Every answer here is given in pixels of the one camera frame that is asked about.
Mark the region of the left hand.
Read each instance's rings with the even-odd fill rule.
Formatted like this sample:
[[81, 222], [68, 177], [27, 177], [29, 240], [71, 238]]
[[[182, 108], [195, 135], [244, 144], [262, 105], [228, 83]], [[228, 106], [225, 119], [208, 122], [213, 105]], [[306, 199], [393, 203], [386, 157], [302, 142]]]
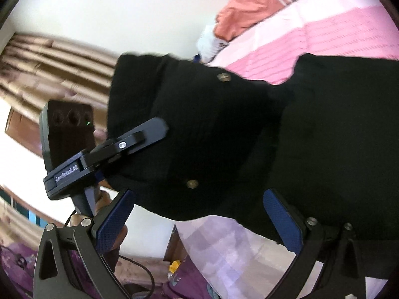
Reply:
[[123, 191], [109, 205], [95, 213], [94, 189], [72, 197], [76, 212], [89, 220], [86, 225], [78, 224], [72, 228], [75, 247], [82, 258], [101, 256], [111, 251], [133, 210], [134, 201], [135, 196], [131, 191]]

